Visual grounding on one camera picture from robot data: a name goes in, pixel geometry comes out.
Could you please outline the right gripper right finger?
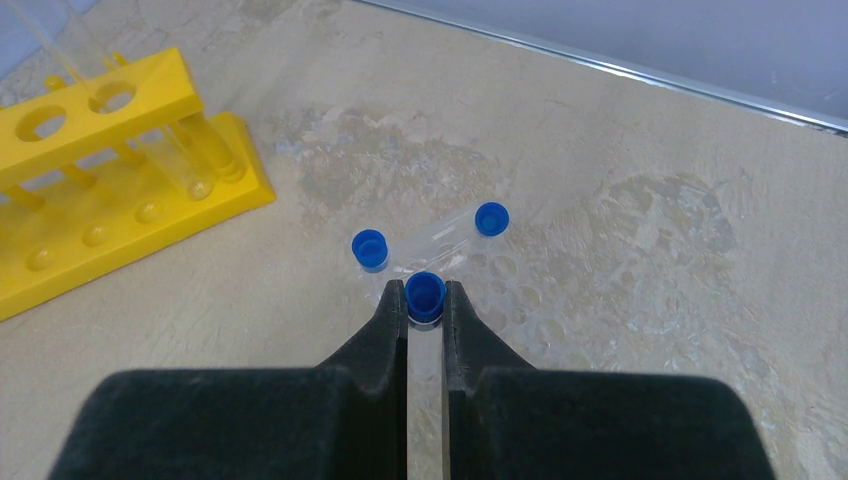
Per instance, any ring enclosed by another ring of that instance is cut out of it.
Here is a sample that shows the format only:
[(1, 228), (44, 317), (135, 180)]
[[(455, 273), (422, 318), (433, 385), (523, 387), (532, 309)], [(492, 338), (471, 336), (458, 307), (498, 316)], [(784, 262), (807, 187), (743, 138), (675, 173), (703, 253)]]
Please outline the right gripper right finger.
[(450, 281), (442, 318), (449, 479), (771, 479), (752, 417), (697, 376), (533, 367)]

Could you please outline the clear glass test tube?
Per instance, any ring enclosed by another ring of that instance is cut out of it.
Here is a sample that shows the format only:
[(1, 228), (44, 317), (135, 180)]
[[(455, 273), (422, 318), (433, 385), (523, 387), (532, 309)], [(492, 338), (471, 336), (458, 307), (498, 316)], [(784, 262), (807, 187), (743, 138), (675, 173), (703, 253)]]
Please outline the clear glass test tube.
[(2, 166), (10, 165), (20, 144), (54, 144), (70, 133), (91, 134), (106, 120), (147, 118), (147, 125), (109, 134), (101, 145), (130, 162), (181, 149), (171, 126), (183, 116), (162, 116), (161, 107), (194, 88), (188, 76), (167, 69), (164, 56), (124, 62), (105, 49), (68, 1), (4, 1), (1, 27), (22, 31), (4, 38), (3, 54), (19, 42), (39, 44), (57, 76), (44, 93), (12, 105), (20, 122), (1, 122), (15, 130), (1, 143)]

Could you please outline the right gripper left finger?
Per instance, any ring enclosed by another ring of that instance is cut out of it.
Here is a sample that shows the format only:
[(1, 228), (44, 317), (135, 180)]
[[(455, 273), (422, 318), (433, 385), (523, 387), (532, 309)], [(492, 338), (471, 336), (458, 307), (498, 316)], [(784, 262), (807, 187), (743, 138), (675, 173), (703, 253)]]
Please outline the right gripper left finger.
[(403, 479), (404, 285), (320, 364), (127, 370), (82, 404), (53, 479)]

